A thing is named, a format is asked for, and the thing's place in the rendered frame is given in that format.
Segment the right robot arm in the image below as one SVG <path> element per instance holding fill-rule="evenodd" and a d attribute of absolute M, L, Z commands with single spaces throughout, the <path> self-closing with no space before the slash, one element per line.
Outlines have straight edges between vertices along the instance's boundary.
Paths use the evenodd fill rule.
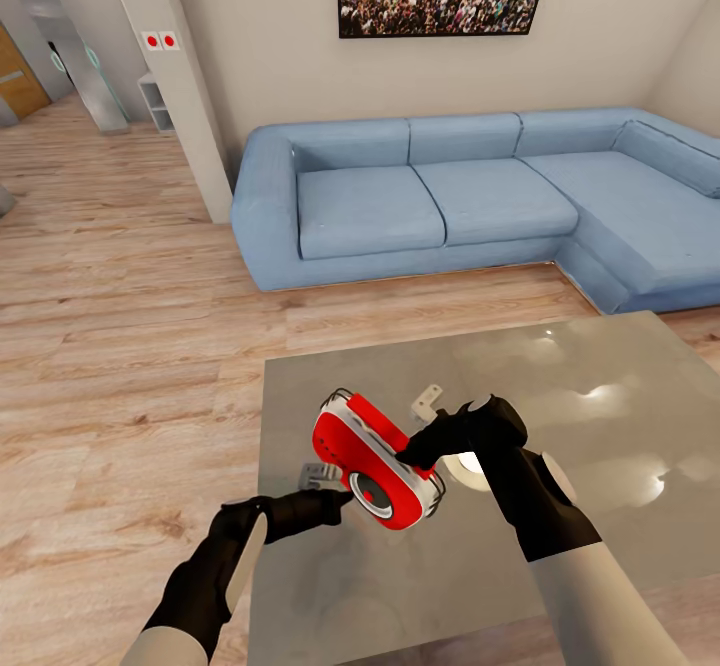
<path fill-rule="evenodd" d="M 587 516 L 559 464 L 520 448 L 528 430 L 493 393 L 456 415 L 433 404 L 431 384 L 410 406 L 420 431 L 399 462 L 430 471 L 472 452 L 507 523 L 516 527 L 567 666 L 693 666 L 659 622 Z"/>

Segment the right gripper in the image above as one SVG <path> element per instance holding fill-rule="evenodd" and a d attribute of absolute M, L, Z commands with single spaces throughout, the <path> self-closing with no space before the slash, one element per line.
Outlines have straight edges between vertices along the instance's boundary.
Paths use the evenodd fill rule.
<path fill-rule="evenodd" d="M 411 438 L 406 449 L 396 454 L 398 461 L 430 471 L 439 457 L 456 455 L 457 452 L 448 444 L 444 434 L 444 426 L 449 417 L 445 409 L 439 409 L 433 423 L 425 427 L 424 431 L 419 431 Z"/>

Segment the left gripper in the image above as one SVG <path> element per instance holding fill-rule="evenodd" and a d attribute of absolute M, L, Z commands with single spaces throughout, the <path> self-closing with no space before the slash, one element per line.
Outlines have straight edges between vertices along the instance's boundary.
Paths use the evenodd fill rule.
<path fill-rule="evenodd" d="M 355 498 L 355 492 L 310 488 L 285 497 L 293 505 L 295 526 L 291 535 L 295 535 L 322 524 L 339 525 L 342 522 L 341 506 Z"/>

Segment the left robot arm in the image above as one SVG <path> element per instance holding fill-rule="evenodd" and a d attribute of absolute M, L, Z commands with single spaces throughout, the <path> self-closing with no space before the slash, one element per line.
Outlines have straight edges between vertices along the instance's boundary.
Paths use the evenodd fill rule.
<path fill-rule="evenodd" d="M 341 506 L 355 492 L 325 490 L 310 480 L 342 477 L 333 464 L 305 463 L 296 493 L 225 501 L 209 537 L 172 572 L 160 606 L 119 666 L 209 666 L 220 628 L 232 618 L 263 543 L 339 525 Z"/>

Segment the radio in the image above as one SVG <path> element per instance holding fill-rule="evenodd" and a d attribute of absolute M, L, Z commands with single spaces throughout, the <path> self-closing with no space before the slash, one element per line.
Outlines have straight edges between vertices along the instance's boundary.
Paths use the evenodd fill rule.
<path fill-rule="evenodd" d="M 352 396 L 337 393 L 343 390 Z M 411 441 L 360 394 L 338 388 L 320 407 L 314 450 L 323 463 L 343 470 L 341 482 L 384 527 L 402 530 L 437 510 L 446 486 L 434 470 L 395 457 Z M 435 475 L 443 485 L 436 484 Z"/>

